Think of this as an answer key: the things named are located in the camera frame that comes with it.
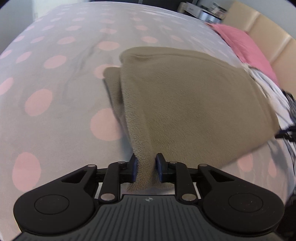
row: beige cloth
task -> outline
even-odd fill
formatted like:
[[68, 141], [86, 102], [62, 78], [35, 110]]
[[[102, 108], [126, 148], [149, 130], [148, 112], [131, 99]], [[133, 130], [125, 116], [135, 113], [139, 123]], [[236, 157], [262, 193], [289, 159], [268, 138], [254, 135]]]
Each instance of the beige cloth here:
[[275, 112], [244, 69], [210, 55], [135, 47], [105, 69], [114, 112], [139, 159], [130, 190], [157, 183], [155, 156], [220, 168], [271, 139]]

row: beige headboard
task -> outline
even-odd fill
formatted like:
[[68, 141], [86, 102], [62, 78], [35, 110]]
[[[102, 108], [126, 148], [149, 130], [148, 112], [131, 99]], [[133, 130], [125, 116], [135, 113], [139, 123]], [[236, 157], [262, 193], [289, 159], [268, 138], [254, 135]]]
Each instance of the beige headboard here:
[[269, 60], [280, 87], [296, 96], [296, 40], [255, 9], [234, 1], [223, 24], [248, 33]]

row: pink pillow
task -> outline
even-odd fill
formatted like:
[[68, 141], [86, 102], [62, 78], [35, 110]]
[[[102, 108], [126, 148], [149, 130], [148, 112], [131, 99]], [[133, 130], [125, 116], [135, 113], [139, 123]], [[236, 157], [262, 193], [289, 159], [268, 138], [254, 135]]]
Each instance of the pink pillow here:
[[224, 39], [241, 62], [248, 63], [250, 66], [257, 68], [276, 85], [279, 85], [276, 74], [272, 70], [269, 61], [249, 35], [242, 30], [224, 24], [208, 25]]

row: white bedsheet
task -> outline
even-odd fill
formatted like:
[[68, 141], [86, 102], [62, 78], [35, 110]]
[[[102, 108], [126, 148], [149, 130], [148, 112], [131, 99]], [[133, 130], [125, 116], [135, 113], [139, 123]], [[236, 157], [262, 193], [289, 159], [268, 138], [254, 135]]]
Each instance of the white bedsheet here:
[[[197, 50], [241, 65], [202, 21], [156, 7], [64, 5], [31, 24], [0, 55], [0, 231], [5, 241], [19, 233], [13, 205], [24, 192], [87, 164], [106, 168], [129, 160], [132, 149], [113, 115], [102, 71], [119, 65], [119, 54], [135, 46]], [[270, 140], [223, 170], [284, 202], [295, 184], [281, 140]]]

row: ribbed black surface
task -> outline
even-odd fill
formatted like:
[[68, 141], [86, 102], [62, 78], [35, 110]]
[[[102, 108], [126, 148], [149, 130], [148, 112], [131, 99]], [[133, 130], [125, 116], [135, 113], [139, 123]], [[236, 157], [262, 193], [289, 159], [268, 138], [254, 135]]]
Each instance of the ribbed black surface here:
[[231, 241], [281, 240], [275, 234], [237, 237], [212, 227], [195, 206], [174, 196], [125, 195], [117, 204], [102, 206], [91, 222], [72, 233], [39, 237], [28, 233], [16, 241]]

